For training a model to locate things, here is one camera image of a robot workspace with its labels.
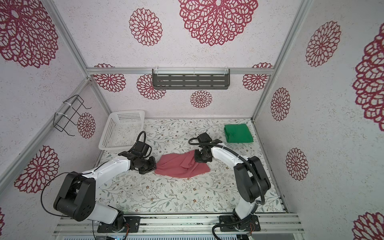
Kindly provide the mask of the green tank top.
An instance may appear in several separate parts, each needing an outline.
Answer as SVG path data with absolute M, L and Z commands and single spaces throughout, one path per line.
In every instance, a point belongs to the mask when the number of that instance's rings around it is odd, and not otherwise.
M 253 143 L 254 138 L 246 124 L 231 124 L 224 127 L 228 143 Z

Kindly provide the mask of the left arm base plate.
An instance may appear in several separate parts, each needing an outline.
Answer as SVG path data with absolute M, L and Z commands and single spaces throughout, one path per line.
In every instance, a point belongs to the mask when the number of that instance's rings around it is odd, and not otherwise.
M 140 221 L 139 216 L 119 217 L 112 224 L 100 223 L 97 233 L 137 233 Z

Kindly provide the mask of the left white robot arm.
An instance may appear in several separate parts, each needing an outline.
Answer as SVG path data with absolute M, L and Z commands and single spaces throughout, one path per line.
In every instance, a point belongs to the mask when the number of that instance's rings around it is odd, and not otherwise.
M 120 230 L 125 225 L 124 213 L 113 207 L 97 203 L 96 190 L 106 182 L 127 171 L 144 175 L 156 169 L 151 156 L 152 147 L 138 141 L 114 159 L 85 173 L 68 173 L 54 201 L 54 209 L 78 222 L 98 221 Z

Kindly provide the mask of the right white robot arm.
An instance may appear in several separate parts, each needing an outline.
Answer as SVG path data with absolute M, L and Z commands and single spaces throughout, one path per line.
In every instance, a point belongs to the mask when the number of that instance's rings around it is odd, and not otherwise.
M 216 159 L 234 171 L 240 195 L 239 203 L 234 210 L 234 218 L 237 221 L 253 215 L 258 206 L 266 203 L 265 194 L 271 189 L 271 183 L 258 157 L 243 157 L 225 146 L 222 141 L 212 140 L 207 133 L 189 139 L 188 144 L 199 147 L 194 153 L 196 162 L 208 163 Z

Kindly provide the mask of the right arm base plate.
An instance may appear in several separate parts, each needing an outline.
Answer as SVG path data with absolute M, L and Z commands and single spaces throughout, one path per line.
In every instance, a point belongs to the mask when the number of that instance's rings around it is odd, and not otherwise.
M 243 220 L 233 215 L 219 216 L 221 232 L 259 232 L 261 225 L 256 215 L 251 215 Z

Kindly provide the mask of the pink tank top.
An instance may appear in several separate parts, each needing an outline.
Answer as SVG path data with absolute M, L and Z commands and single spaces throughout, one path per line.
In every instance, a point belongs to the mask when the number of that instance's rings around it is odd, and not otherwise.
M 210 171 L 206 163 L 195 161 L 195 151 L 189 151 L 161 156 L 156 164 L 155 174 L 172 178 L 192 178 Z

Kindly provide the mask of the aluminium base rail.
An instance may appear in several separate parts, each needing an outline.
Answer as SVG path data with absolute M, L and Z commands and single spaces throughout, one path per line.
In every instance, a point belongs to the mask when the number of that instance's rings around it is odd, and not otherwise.
M 231 221 L 230 213 L 202 214 L 126 214 L 127 226 L 119 232 L 102 226 L 99 222 L 84 220 L 77 222 L 71 218 L 61 218 L 53 236 L 104 236 L 125 233 L 129 235 L 210 235 L 218 224 Z M 304 228 L 297 214 L 256 213 L 250 223 L 239 230 L 231 227 L 227 234 L 304 234 Z

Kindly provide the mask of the white plastic laundry basket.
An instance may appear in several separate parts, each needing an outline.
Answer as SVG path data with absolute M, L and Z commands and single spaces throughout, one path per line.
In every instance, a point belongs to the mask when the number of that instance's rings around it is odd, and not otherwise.
M 127 151 L 137 141 L 144 129 L 145 111 L 129 110 L 109 115 L 103 130 L 99 149 L 102 151 Z

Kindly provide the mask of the dark grey wall shelf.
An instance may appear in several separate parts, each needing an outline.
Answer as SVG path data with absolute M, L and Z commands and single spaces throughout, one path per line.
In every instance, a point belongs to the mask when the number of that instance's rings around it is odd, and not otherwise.
M 152 70 L 155 90 L 227 90 L 230 86 L 229 69 L 220 71 L 184 72 Z

